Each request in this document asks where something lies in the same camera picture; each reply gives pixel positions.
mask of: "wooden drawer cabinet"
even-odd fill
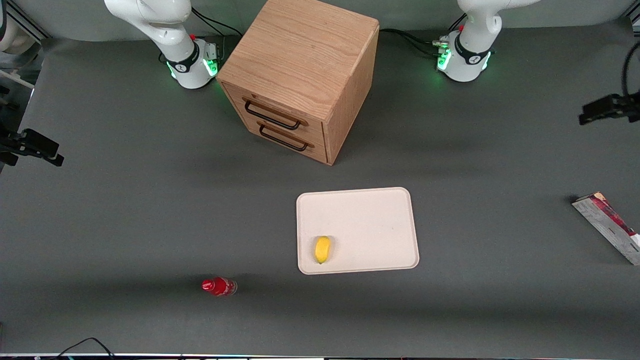
[[[380,27],[316,0],[269,0],[218,74],[249,131],[333,165],[364,102]]]

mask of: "wall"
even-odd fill
[[[107,41],[145,38],[113,17],[102,0],[14,0],[52,36]],[[455,0],[324,0],[380,20],[382,28],[405,30],[446,28],[460,15]],[[527,8],[502,13],[507,28],[582,26],[620,16],[633,0],[542,0]],[[204,15],[245,31],[265,0],[192,0]],[[191,16],[185,27],[198,35],[212,30]],[[225,33],[229,30],[220,28]]]

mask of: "red and white box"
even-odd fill
[[[600,192],[579,198],[573,207],[633,265],[640,265],[640,235],[626,225]]]

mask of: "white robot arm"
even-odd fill
[[[192,39],[182,25],[191,14],[190,0],[104,0],[104,4],[156,43],[183,87],[200,88],[218,73],[216,45]]]
[[[486,68],[491,46],[502,30],[500,10],[521,8],[540,0],[458,0],[467,14],[462,32],[457,29],[440,37],[442,47],[437,69],[460,82],[475,80]]]

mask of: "white tray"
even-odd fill
[[[411,197],[405,188],[304,193],[298,197],[298,268],[307,275],[409,269],[418,265]],[[329,259],[314,256],[318,236]]]

